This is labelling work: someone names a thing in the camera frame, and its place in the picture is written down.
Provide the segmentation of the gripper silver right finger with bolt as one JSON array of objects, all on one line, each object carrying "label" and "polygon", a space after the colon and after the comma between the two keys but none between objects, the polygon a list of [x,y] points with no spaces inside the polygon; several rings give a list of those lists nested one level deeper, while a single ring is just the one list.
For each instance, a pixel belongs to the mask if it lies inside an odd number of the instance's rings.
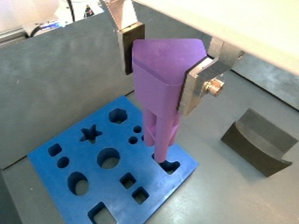
[{"label": "gripper silver right finger with bolt", "polygon": [[233,67],[242,51],[217,38],[209,41],[208,53],[185,72],[177,111],[188,115],[205,94],[217,96],[224,87],[220,76]]}]

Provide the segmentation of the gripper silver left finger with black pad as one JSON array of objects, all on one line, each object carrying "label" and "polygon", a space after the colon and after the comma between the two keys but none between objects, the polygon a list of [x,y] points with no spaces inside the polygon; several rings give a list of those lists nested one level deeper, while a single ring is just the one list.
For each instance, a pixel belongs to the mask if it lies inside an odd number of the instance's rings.
[{"label": "gripper silver left finger with black pad", "polygon": [[133,41],[145,38],[145,25],[137,21],[132,0],[103,0],[103,6],[115,29],[124,74],[130,74]]}]

